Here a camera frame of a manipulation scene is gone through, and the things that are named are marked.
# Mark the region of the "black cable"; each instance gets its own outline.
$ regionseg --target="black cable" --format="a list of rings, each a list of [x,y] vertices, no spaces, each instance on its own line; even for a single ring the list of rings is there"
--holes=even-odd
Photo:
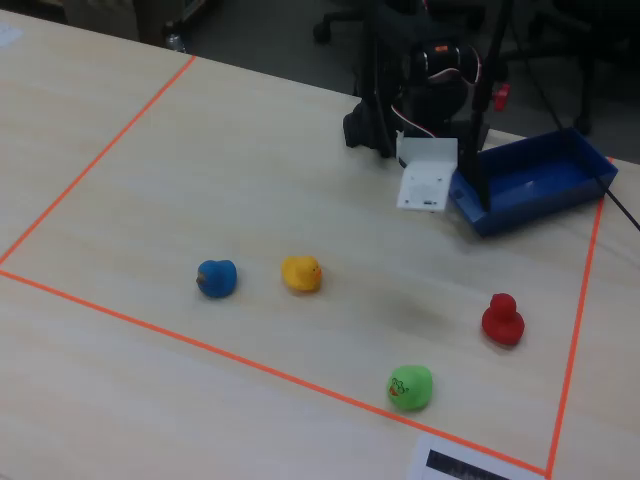
[[[380,126],[382,127],[382,136],[389,149],[389,155],[395,156],[396,149],[393,147],[393,143],[389,138],[389,130],[387,130],[387,122],[384,119],[384,113],[382,112],[382,103],[380,103],[380,90],[378,87],[378,39],[374,39],[373,43],[373,89],[376,97],[376,107],[378,109],[378,116],[380,117]]]
[[[533,70],[531,69],[531,64],[529,63],[529,58],[527,57],[527,55],[524,53],[522,49],[522,45],[520,44],[520,38],[518,37],[518,33],[516,32],[515,22],[513,20],[513,12],[511,13],[509,24],[511,26],[511,31],[513,33],[513,39],[516,42],[516,48],[518,50],[518,54],[520,55],[520,57],[522,58],[522,61],[524,62],[524,66],[527,70],[527,73],[531,78],[531,83],[533,83],[533,86],[538,91],[538,95],[540,95],[540,98],[542,99],[542,103],[544,103],[544,106],[547,108],[547,110],[551,114],[551,117],[553,117],[553,122],[556,124],[556,127],[558,128],[558,130],[563,131],[565,128],[562,125],[562,122],[560,121],[558,114],[553,108],[553,105],[547,98],[547,94],[545,93],[544,89],[540,85],[540,82],[538,82],[538,78],[533,73]],[[609,190],[609,188],[604,184],[604,182],[600,179],[600,177],[598,175],[593,174],[593,179],[596,181],[598,186],[604,191],[604,193],[606,193],[609,196],[609,198],[613,200],[613,203],[617,205],[620,211],[622,211],[622,213],[625,214],[625,216],[629,219],[629,221],[633,224],[633,226],[636,227],[638,231],[640,231],[640,223],[638,223],[638,221],[635,218],[633,218],[633,215],[629,213],[629,210],[627,210],[625,206],[622,205],[620,200],[618,200],[618,198],[611,192],[611,190]]]

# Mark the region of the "black chair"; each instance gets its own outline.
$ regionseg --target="black chair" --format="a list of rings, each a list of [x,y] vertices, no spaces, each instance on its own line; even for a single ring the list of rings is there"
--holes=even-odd
[[[452,4],[448,0],[428,0],[429,12],[436,17],[462,15],[466,19],[466,26],[470,30],[479,30],[484,23],[485,8],[472,3]],[[333,22],[361,22],[365,17],[365,8],[353,8],[341,12],[327,13],[322,21],[313,27],[313,38],[320,44],[331,41],[331,24]]]
[[[592,129],[591,104],[596,60],[630,67],[638,57],[638,0],[553,0],[539,8],[529,24],[530,44],[521,52],[500,55],[497,79],[508,77],[508,62],[549,57],[577,57],[582,70],[582,98],[575,127],[584,135]],[[564,41],[541,43],[545,27],[563,33]]]

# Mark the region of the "blue plastic bin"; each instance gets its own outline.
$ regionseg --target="blue plastic bin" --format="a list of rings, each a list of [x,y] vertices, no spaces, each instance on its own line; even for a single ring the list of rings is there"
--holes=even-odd
[[[455,172],[449,195],[482,236],[494,235],[553,212],[600,198],[618,169],[576,130],[526,138],[478,153],[489,178],[491,210]]]

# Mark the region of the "orange tape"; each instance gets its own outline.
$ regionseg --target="orange tape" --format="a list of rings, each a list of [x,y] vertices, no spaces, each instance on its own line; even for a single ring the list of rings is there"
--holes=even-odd
[[[580,287],[580,297],[578,298],[578,309],[576,310],[576,321],[573,324],[573,335],[571,336],[571,346],[569,348],[569,358],[567,359],[567,369],[564,373],[564,381],[562,383],[562,393],[560,394],[560,406],[556,415],[556,422],[553,428],[553,437],[551,438],[551,447],[549,449],[549,458],[547,460],[547,468],[545,478],[550,480],[553,474],[553,467],[556,462],[558,453],[558,443],[560,441],[560,433],[562,432],[562,423],[564,414],[567,409],[567,399],[569,398],[569,389],[571,388],[571,376],[573,374],[573,365],[576,361],[576,352],[578,351],[578,340],[580,338],[580,329],[582,328],[582,317],[584,314],[584,306],[587,301],[587,291],[589,290],[589,278],[591,277],[591,266],[593,265],[593,257],[596,252],[596,242],[598,240],[598,231],[600,230],[600,220],[602,218],[602,209],[604,206],[604,198],[598,202],[598,209],[593,221],[593,229],[591,230],[591,240],[589,241],[589,250],[587,251],[587,260],[584,265],[584,273],[582,274],[582,286]]]
[[[517,458],[510,457],[504,453],[498,452],[496,450],[492,450],[490,448],[484,447],[482,445],[478,445],[477,443],[470,442],[469,440],[465,440],[464,438],[460,438],[456,435],[452,435],[447,432],[443,432],[441,430],[437,430],[435,428],[429,427],[422,423],[416,422],[414,420],[410,420],[406,417],[402,417],[395,413],[388,412],[383,410],[382,408],[374,407],[373,405],[369,405],[367,403],[361,402],[360,400],[356,400],[351,397],[347,397],[338,392],[334,392],[333,390],[329,390],[328,388],[321,387],[320,385],[316,385],[314,383],[308,382],[301,378],[295,377],[285,372],[281,372],[280,370],[276,370],[275,368],[269,367],[267,365],[263,365],[261,363],[255,362],[253,360],[249,360],[248,358],[241,357],[240,355],[236,355],[235,353],[231,353],[227,350],[223,350],[218,347],[214,347],[213,345],[209,345],[207,343],[201,342],[200,340],[196,340],[194,338],[187,337],[177,332],[173,332],[171,330],[167,330],[166,328],[159,327],[157,325],[153,325],[152,323],[148,323],[142,320],[138,320],[137,318],[130,317],[129,315],[125,315],[123,313],[116,312],[115,310],[111,310],[110,308],[102,307],[100,305],[96,305],[94,303],[88,302],[81,298],[75,297],[68,293],[62,292],[52,287],[48,287],[38,282],[34,282],[33,280],[29,280],[27,278],[21,277],[19,275],[15,275],[13,273],[5,272],[0,270],[0,276],[10,278],[17,282],[23,283],[25,285],[29,285],[31,287],[37,288],[39,290],[43,290],[45,292],[51,293],[58,297],[64,298],[71,302],[77,303],[78,305],[82,305],[87,308],[91,308],[92,310],[96,310],[98,312],[104,313],[106,315],[110,315],[112,317],[118,318],[128,323],[132,323],[133,325],[137,325],[138,327],[145,328],[147,330],[151,330],[152,332],[159,333],[160,335],[165,335],[167,337],[171,337],[180,342],[187,343],[197,348],[201,348],[203,350],[207,350],[208,352],[215,353],[216,355],[220,355],[222,357],[228,358],[230,360],[234,360],[236,362],[242,363],[248,367],[255,368],[256,370],[260,370],[262,372],[268,373],[269,375],[273,375],[275,377],[281,378],[291,383],[295,383],[296,385],[300,385],[301,387],[307,388],[309,390],[313,390],[314,392],[321,393],[331,398],[335,398],[336,400],[340,400],[341,402],[348,403],[349,405],[353,405],[354,407],[361,408],[368,412],[374,413],[376,415],[380,415],[381,417],[388,418],[390,420],[394,420],[398,423],[402,423],[404,425],[408,425],[417,430],[422,430],[423,432],[431,433],[433,435],[437,435],[438,437],[450,440],[457,444],[463,445],[465,447],[472,448],[473,450],[477,450],[478,452],[485,453],[492,457],[498,458],[505,462],[511,463],[517,467],[524,468],[525,470],[529,470],[531,472],[537,473],[539,475],[544,475],[545,471],[534,465],[530,465],[522,460],[518,460]]]
[[[47,216],[53,211],[53,209],[56,208],[60,204],[60,202],[64,200],[64,198],[67,195],[69,195],[71,190],[73,190],[76,187],[76,185],[78,185],[78,183],[80,183],[80,181],[87,175],[87,173],[89,173],[91,169],[95,167],[100,160],[102,160],[102,158],[109,152],[109,150],[111,150],[113,146],[116,143],[118,143],[118,141],[122,138],[122,136],[125,133],[127,133],[129,129],[138,120],[140,120],[140,118],[147,112],[147,110],[151,108],[151,106],[154,103],[158,101],[158,99],[164,94],[164,92],[166,92],[169,89],[169,87],[171,87],[171,85],[173,85],[176,82],[176,80],[178,80],[178,78],[180,78],[182,74],[187,71],[187,69],[191,66],[191,64],[195,61],[195,59],[196,57],[192,56],[189,59],[189,61],[185,63],[182,66],[182,68],[180,68],[180,70],[178,70],[178,72],[173,77],[171,77],[171,79],[167,83],[165,83],[160,90],[158,90],[158,92],[151,98],[151,100],[147,102],[147,104],[142,108],[142,110],[140,110],[136,114],[136,116],[133,117],[129,121],[129,123],[125,125],[125,127],[122,130],[120,130],[120,133],[118,133],[118,135],[116,135],[114,139],[111,140],[106,147],[104,147],[104,149],[98,154],[98,156],[94,158],[93,161],[89,165],[87,165],[82,172],[80,172],[80,175],[78,175],[73,180],[73,182],[71,182],[71,184],[64,189],[64,191],[58,196],[58,198],[56,198],[54,202],[51,205],[49,205],[49,207],[44,212],[40,214],[40,216],[36,219],[36,221],[33,222],[22,235],[20,235],[18,240],[16,240],[16,242],[13,245],[11,245],[11,247],[9,247],[9,250],[7,250],[4,253],[4,255],[2,255],[2,257],[0,257],[0,265],[2,265],[5,262],[5,260],[9,258],[9,256],[22,244],[22,242],[24,242],[27,239],[27,237],[31,235],[31,233],[38,227],[38,225],[42,223],[42,221],[45,218],[47,218]]]

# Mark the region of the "floor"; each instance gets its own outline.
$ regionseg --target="floor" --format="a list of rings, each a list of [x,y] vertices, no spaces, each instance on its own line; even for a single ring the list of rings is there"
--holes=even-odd
[[[472,41],[486,50],[495,23],[498,2],[489,5],[483,32]],[[332,42],[314,43],[312,28],[325,12],[348,8],[348,0],[221,0],[193,26],[186,42],[191,53],[298,82],[351,93],[353,64],[360,29],[357,24],[336,24]],[[516,2],[518,28],[524,32],[531,12]],[[504,48],[513,42],[505,40]],[[564,124],[571,124],[579,107],[580,73],[566,59],[533,63],[534,70]],[[604,154],[640,163],[640,76],[599,65],[591,142]],[[507,109],[489,112],[492,128],[531,136],[554,128],[524,67],[513,64]]]

